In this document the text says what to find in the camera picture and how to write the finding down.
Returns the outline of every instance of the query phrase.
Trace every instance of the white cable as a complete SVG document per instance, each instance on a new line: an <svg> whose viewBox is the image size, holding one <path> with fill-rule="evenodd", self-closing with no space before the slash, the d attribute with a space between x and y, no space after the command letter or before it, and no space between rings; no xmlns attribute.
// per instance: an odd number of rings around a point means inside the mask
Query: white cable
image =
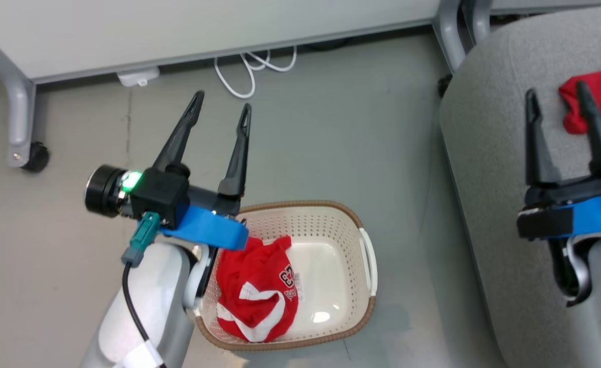
<svg viewBox="0 0 601 368"><path fill-rule="evenodd" d="M241 94L241 93L238 93L237 91L233 90L233 87L230 87L230 84L228 84L228 82L225 81L223 74L221 74L221 71L219 70L219 58L214 58L214 70L217 71L217 75L219 75L219 79L221 79L221 82L223 82L223 85L225 86L225 88L228 88L228 91L230 91L231 94L234 94L238 98L243 98L243 99L251 98L256 93L256 78L254 77L253 69L251 68L248 61L246 61L244 54L239 54L239 56L242 57L242 60L244 61L244 65L246 66L246 70L248 70L248 75L251 77L251 91L249 93Z"/></svg>
<svg viewBox="0 0 601 368"><path fill-rule="evenodd" d="M253 59L258 61L260 63L260 65L255 65L255 66L251 65L246 60L245 54L239 54L239 56L242 57L242 61L244 61L244 66L246 67L246 70L248 70L248 75L251 79L251 91L246 94L238 93L232 87L230 87L230 84L228 84L226 79L223 77L223 74L221 74L221 71L219 70L219 58L214 58L214 70L216 70L217 75L219 76L219 79L221 79L221 82L223 82L223 85L225 86L225 88L228 88L228 91L230 91L231 94L233 94L235 97L238 97L238 98L243 98L243 99L251 98L256 93L256 78L253 74L253 71L257 72L257 71L263 70L266 67L268 67L272 70L275 70L276 72L284 73L284 72L290 71L291 68L293 68L294 65L296 64L296 46L293 47L293 56L291 56L291 63L289 63L289 65L286 67L279 67L277 65L273 65L272 63L270 63L271 50L266 51L266 59L260 58L258 55L255 55L253 52L247 52L247 53Z"/></svg>
<svg viewBox="0 0 601 368"><path fill-rule="evenodd" d="M296 64L296 46L294 46L294 54L293 54L293 56L291 56L291 63L289 63L289 65L286 66L286 67L275 66L272 63L270 63L269 60L263 60L258 55L255 55L252 52L249 52L248 54L250 56L252 56L253 59L255 59L255 60L259 61L260 63L262 63L262 65L264 65L266 67L269 67L269 68L275 70L276 72L281 72L281 73L288 72L288 71L291 70L291 68L294 67L294 64Z"/></svg>
<svg viewBox="0 0 601 368"><path fill-rule="evenodd" d="M269 61L271 61L271 50L266 51L266 62L268 63ZM263 63L260 63L260 65L258 66L253 66L251 65L251 63L248 63L248 66L256 72L259 72L260 70L264 70L264 68L266 68L266 65L264 65Z"/></svg>

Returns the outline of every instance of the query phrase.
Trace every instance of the brown basket rim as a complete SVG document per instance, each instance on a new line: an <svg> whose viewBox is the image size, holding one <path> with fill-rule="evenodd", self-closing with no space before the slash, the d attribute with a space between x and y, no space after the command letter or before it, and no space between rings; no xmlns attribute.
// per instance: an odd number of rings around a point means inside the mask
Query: brown basket rim
<svg viewBox="0 0 601 368"><path fill-rule="evenodd" d="M289 207L332 207L350 217L353 220L357 228L363 228L364 225L362 221L359 220L359 217L351 210L346 207L342 203L333 202L331 200L290 200L287 202L271 202L271 203L262 203L256 205L249 205L247 207L242 208L239 212L240 215L247 214L249 212L255 211L264 211L264 210L274 210L275 208L289 208Z"/></svg>
<svg viewBox="0 0 601 368"><path fill-rule="evenodd" d="M368 298L368 307L366 308L366 312L364 313L364 317L360 319L359 322L352 328L338 333L333 333L332 335L322 336L322 337L314 337L308 338L307 340L299 340L292 342L264 342L264 343L249 343L249 344L230 344L228 342L223 342L218 338L214 337L212 333L205 326L205 322L203 321L203 317L196 317L196 326L200 330L205 338L210 341L215 346L224 349L230 350L233 352L270 352L273 350L286 350L286 349L296 349L296 348L304 348L310 347L312 345L323 344L324 342L331 342L335 340L341 340L342 338L347 338L355 335L361 329L364 328L364 325L368 323L368 320L371 319L371 315L373 314L373 307L376 305L375 296L371 296Z"/></svg>
<svg viewBox="0 0 601 368"><path fill-rule="evenodd" d="M333 202L331 200L292 200L287 202L271 202L271 203L263 203L256 205L249 205L247 207L242 208L240 214L248 214L249 212L255 211L264 211L264 210L273 210L275 208L289 208L289 207L331 207L345 214L353 220L357 228L363 228L362 221L359 220L359 217L351 210L346 207L342 203ZM371 319L371 315L373 314L373 307L376 305L375 296L371 296L368 298L368 306L366 308L366 312L364 312L364 317L360 319L359 322L352 328L338 333L333 333L332 335L322 336L322 337L314 337L308 338L307 340L299 340L293 342L273 342L273 343L249 343L249 344L230 344L228 342L223 342L218 338L214 337L212 333L209 331L207 326L205 326L205 322L203 321L203 317L197 316L196 326L200 330L205 338L210 341L213 345L224 349L230 350L233 352L266 352L272 350L285 350L285 349L296 349L303 347L310 347L312 345L323 344L324 342L331 342L335 340L341 340L342 338L347 338L358 333L364 325Z"/></svg>

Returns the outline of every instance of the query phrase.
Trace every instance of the green led light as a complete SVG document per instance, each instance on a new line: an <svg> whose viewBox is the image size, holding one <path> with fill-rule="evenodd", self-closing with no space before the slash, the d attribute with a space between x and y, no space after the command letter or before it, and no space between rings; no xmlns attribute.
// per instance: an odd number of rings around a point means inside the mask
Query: green led light
<svg viewBox="0 0 601 368"><path fill-rule="evenodd" d="M137 185L137 182L141 178L142 173L140 172L134 171L128 173L128 176L125 179L123 179L123 182L121 182L121 189L123 189L123 191L126 193L130 193L130 191L132 191L132 189Z"/></svg>

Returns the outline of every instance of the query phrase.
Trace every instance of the black cable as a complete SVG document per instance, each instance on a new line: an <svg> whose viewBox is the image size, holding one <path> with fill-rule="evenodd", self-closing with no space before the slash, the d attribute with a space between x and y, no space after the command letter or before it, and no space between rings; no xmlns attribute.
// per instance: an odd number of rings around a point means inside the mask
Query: black cable
<svg viewBox="0 0 601 368"><path fill-rule="evenodd" d="M126 305L128 306L128 311L130 312L130 316L132 317L132 321L134 321L135 326L137 326L137 330L139 330L139 334L144 339L144 342L150 340L146 333L146 329L142 325L142 321L139 319L137 315L137 311L135 310L135 305L132 303L132 298L130 297L130 291L128 291L128 274L130 273L130 269L132 268L132 262L126 262L126 268L123 268L123 277L121 278L121 286L123 287L123 298L126 299ZM162 363L160 368L167 368L167 364Z"/></svg>

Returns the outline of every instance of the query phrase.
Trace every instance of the cable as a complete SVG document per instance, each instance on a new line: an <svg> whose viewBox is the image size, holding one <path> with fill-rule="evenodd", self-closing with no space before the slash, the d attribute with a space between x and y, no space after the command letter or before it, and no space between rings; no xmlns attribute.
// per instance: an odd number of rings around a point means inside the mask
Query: cable
<svg viewBox="0 0 601 368"><path fill-rule="evenodd" d="M258 55L255 55L253 52L247 52L247 54L249 56L251 56L253 59L255 59L256 61L258 61L260 63L260 65L251 65L251 63L249 63L246 60L245 54L243 54L243 53L239 54L239 56L241 56L241 58L242 58L242 61L244 61L244 66L246 67L246 70L248 71L248 76L251 79L251 90L249 91L249 93L246 93L246 94L238 93L232 87L230 87L230 84L228 84L226 79L223 77L223 74L221 74L221 71L219 70L219 58L214 58L214 70L216 70L217 75L219 76L219 79L221 79L221 82L223 82L223 85L225 86L225 88L228 88L228 91L230 91L231 94L233 94L235 97L238 97L238 98L243 98L243 99L251 98L256 93L256 78L253 74L253 71L258 72L260 70L265 69L266 67L273 69L276 72L280 72L280 73L290 71L291 68L293 68L294 65L296 64L296 55L297 55L296 46L294 46L293 48L294 48L294 51L293 51L293 56L291 56L291 63L289 63L289 65L286 67L279 67L277 65L273 65L272 63L270 63L271 50L266 51L266 59L260 58Z"/></svg>
<svg viewBox="0 0 601 368"><path fill-rule="evenodd" d="M121 286L123 288L123 298L126 299L126 305L128 306L128 311L130 312L130 316L132 317L132 321L134 321L135 326L137 326L137 330L139 334L142 336L144 341L148 341L151 338L148 337L146 333L146 329L142 325L142 321L139 319L137 315L137 311L135 310L135 305L132 303L132 298L130 297L130 291L128 291L128 274L130 273L130 268L132 268L132 262L126 262L126 268L123 268L123 277L121 278ZM160 368L167 368L167 364L162 363Z"/></svg>

